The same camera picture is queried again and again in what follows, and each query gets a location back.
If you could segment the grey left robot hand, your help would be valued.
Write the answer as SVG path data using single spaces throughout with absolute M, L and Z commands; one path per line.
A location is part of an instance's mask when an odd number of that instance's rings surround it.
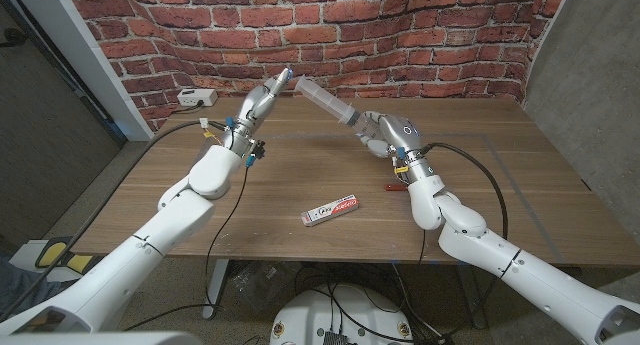
M 240 157 L 244 157 L 252 146 L 251 140 L 273 111 L 277 97 L 286 88 L 292 70 L 284 68 L 263 85 L 256 86 L 244 98 L 238 114 L 232 119 L 225 134 L 225 146 Z

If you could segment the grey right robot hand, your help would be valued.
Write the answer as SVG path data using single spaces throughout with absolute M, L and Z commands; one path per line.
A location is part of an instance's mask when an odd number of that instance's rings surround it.
M 374 122 L 380 131 L 376 139 L 361 135 L 361 142 L 377 157 L 392 159 L 395 175 L 406 185 L 434 175 L 422 150 L 422 143 L 415 126 L 405 117 L 365 111 L 367 120 Z

